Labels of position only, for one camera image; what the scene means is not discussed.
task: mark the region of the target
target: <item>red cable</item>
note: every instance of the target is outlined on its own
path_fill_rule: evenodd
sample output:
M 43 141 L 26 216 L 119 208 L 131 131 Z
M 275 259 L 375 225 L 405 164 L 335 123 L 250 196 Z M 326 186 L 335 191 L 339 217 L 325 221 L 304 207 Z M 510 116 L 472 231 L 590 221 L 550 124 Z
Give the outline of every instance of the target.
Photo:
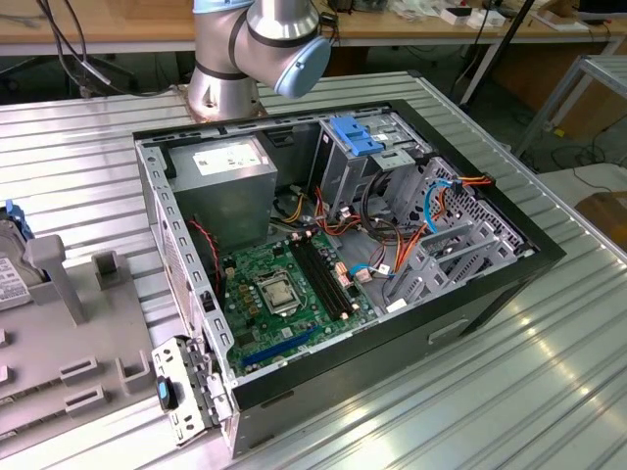
M 214 254 L 214 262 L 216 267 L 216 289 L 219 289 L 219 264 L 217 263 L 217 250 L 216 246 L 214 245 L 214 241 L 212 240 L 209 232 L 207 232 L 200 223 L 195 220 L 188 220 L 188 222 L 205 236 L 205 238 L 209 242 L 209 246 L 212 247 L 212 253 Z

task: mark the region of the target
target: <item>connector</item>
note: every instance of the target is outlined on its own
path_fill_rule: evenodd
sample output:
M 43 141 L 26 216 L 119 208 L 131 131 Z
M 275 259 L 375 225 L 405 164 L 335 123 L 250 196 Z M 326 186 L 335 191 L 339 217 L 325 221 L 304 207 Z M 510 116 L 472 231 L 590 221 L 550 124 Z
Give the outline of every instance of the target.
M 297 196 L 305 195 L 303 193 L 303 188 L 295 184 L 290 184 L 290 191 L 292 191 Z
M 463 194 L 463 182 L 454 181 L 451 189 L 453 189 L 453 194 L 455 194 L 456 196 L 461 196 L 461 194 Z

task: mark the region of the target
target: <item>aluminum profile table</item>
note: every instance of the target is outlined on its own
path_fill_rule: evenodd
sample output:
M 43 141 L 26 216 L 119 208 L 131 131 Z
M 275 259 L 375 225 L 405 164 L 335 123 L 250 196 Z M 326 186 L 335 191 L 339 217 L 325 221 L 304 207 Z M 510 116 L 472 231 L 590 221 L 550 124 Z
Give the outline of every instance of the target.
M 625 256 L 428 82 L 386 73 L 325 79 L 270 113 L 408 100 L 567 251 L 486 328 L 231 462 L 218 431 L 174 445 L 157 398 L 0 462 L 24 468 L 624 468 Z M 190 122 L 179 96 L 0 109 L 0 199 L 69 263 L 127 254 L 155 344 L 181 332 L 148 229 L 133 130 Z
M 520 143 L 515 147 L 514 154 L 520 157 L 529 147 L 538 131 L 547 122 L 550 114 L 562 102 L 576 81 L 581 78 L 591 78 L 599 81 L 610 90 L 627 99 L 627 56 L 582 56 L 575 60 L 564 78 L 557 84 L 542 109 L 531 121 Z M 573 93 L 566 101 L 576 100 L 579 95 Z

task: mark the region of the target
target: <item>floor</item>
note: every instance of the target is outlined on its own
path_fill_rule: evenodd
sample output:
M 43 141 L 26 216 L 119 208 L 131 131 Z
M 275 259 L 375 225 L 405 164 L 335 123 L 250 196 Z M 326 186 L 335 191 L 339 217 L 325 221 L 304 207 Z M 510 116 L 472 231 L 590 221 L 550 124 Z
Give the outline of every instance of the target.
M 464 65 L 461 53 L 462 50 L 456 46 L 372 48 L 368 55 L 365 72 L 417 70 L 440 90 L 449 94 L 451 84 Z M 163 87 L 178 77 L 177 60 L 172 53 L 120 54 L 109 59 L 123 68 L 132 70 L 142 90 Z M 21 59 L 0 59 L 0 70 L 19 60 Z M 0 86 L 0 105 L 78 97 L 75 89 L 68 88 L 65 75 L 56 61 L 38 66 L 32 71 L 20 72 L 13 78 L 19 85 L 19 89 L 12 91 L 5 86 Z M 466 78 L 459 82 L 454 94 L 455 98 L 459 99 L 467 83 Z M 469 112 L 486 130 L 504 145 L 509 146 L 517 142 L 521 132 L 533 117 L 529 109 L 492 81 L 487 82 Z M 621 140 L 624 142 L 621 137 L 625 132 L 627 132 L 627 119 L 599 137 L 596 147 L 602 149 L 606 162 L 621 163 L 623 157 L 627 155 L 624 145 L 621 145 Z M 544 132 L 523 160 L 537 172 L 555 171 L 560 166 L 589 165 L 593 163 L 591 154 L 580 150 L 581 146 L 589 144 L 590 142 L 573 142 L 566 137 L 560 138 L 552 133 Z M 598 159 L 601 159 L 602 151 L 597 150 Z

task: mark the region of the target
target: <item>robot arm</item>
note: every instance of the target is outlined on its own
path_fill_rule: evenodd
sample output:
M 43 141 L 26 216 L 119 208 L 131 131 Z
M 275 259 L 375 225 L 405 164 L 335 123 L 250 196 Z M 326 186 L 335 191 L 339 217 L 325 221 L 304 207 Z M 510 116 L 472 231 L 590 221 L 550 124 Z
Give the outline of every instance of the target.
M 290 98 L 322 76 L 331 46 L 310 0 L 195 0 L 196 69 L 188 88 L 199 120 L 259 111 L 256 80 Z

